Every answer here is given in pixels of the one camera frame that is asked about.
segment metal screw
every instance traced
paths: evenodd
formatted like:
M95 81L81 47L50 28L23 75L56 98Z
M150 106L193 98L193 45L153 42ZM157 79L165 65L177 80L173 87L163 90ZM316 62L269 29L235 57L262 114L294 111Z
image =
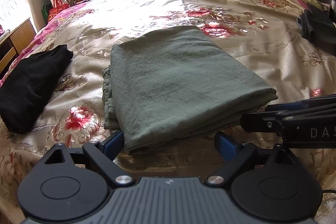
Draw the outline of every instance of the metal screw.
M92 143L95 147L97 147L98 148L98 146L99 146L99 141L89 141L89 143Z
M115 178L115 182L119 184L127 184L130 183L132 180L133 180L132 177L128 175L121 175Z
M167 179L167 180L165 181L165 183L167 183L168 185L171 185L171 184L174 183L174 181L173 181L172 179Z
M209 176L208 182L210 184L221 184L224 182L224 178L222 178L221 176Z

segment nightstand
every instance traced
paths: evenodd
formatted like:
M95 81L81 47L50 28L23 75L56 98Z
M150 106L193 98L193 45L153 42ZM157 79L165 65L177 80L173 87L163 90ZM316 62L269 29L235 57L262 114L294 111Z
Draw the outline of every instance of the nightstand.
M29 45L36 35L30 18L21 23L0 40L0 79L7 72L10 64Z

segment dark clothing pile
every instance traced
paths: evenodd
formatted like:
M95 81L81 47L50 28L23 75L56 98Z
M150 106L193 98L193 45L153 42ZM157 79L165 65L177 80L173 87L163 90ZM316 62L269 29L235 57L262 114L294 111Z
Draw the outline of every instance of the dark clothing pile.
M336 28L328 11L322 11L308 3L310 10L304 10L297 19L301 36L316 47L336 56Z
M59 45L17 64L0 88L0 116L10 131L32 128L72 57L67 45Z

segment red bag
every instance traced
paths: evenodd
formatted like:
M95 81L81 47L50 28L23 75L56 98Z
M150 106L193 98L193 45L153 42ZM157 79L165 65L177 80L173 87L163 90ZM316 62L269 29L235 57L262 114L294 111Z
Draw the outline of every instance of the red bag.
M49 11L49 16L48 16L48 22L52 20L56 15L58 15L61 11L69 8L69 4L63 4L61 0L54 0L53 1L53 7Z

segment pink flower pattern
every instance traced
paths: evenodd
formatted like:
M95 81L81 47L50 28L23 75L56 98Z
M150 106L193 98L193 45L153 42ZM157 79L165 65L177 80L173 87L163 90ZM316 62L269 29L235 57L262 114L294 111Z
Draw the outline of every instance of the pink flower pattern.
M270 6L272 8L276 8L277 5L269 0L261 0L261 3L266 6Z
M56 126L48 133L48 138L55 142L63 142L66 147L73 143L83 144L88 141L103 141L106 130L101 123L100 116L87 104L73 106L59 119Z
M323 96L324 92L322 88L317 89L309 89L309 96L310 98Z
M198 8L194 8L192 10L188 10L187 14L190 17L202 17L202 16L205 16L205 15L208 15L210 12L211 12L211 9L198 7Z
M309 10L308 5L303 0L297 0L297 1L304 9Z
M204 25L200 25L199 28L210 37L230 38L230 36L245 36L244 32L239 32L236 28L228 27L225 24L218 22L209 22Z

